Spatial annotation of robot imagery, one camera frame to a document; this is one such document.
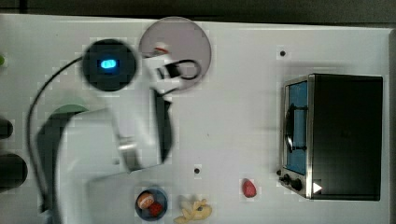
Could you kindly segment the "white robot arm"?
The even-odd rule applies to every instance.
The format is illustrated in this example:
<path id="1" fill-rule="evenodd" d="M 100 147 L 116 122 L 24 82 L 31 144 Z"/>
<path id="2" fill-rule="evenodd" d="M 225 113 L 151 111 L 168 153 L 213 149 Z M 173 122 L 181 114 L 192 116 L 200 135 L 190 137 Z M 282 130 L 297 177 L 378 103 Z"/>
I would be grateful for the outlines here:
<path id="1" fill-rule="evenodd" d="M 173 144 L 165 97 L 181 81 L 164 43 L 143 52 L 104 39 L 91 44 L 78 63 L 104 105 L 62 105 L 35 136 L 46 224 L 93 224 L 91 183 L 160 165 Z"/>

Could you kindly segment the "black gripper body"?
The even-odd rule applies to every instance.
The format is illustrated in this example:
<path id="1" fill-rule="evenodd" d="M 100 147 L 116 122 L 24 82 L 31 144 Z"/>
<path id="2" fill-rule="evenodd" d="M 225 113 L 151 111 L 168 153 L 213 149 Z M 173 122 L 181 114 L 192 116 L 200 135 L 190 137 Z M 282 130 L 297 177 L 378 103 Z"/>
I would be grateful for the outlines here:
<path id="1" fill-rule="evenodd" d="M 178 91 L 182 86 L 178 65 L 168 54 L 143 60 L 151 78 L 151 86 L 158 93 Z"/>

